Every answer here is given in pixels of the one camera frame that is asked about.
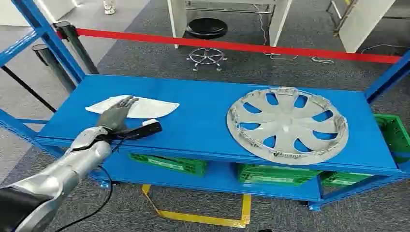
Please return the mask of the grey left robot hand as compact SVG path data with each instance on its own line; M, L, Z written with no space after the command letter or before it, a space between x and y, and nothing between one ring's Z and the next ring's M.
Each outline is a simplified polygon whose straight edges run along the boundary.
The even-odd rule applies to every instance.
M96 126L104 127L112 132L126 131L125 118L132 105L138 100L137 97L129 96L115 103L101 114Z

